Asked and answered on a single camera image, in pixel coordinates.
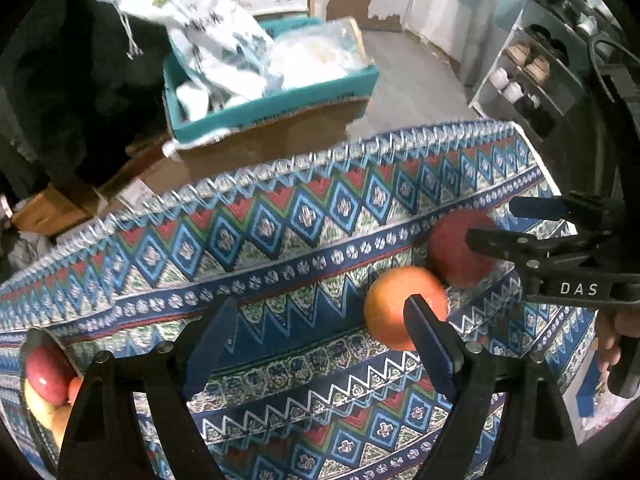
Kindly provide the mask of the person's right hand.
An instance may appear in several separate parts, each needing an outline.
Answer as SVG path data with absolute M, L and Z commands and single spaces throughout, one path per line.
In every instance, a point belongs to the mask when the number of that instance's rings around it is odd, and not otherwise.
M 598 369 L 602 377 L 608 377 L 611 366 L 620 362 L 620 338 L 640 336 L 640 315 L 638 310 L 611 312 L 598 311 L 594 326 L 598 338 Z

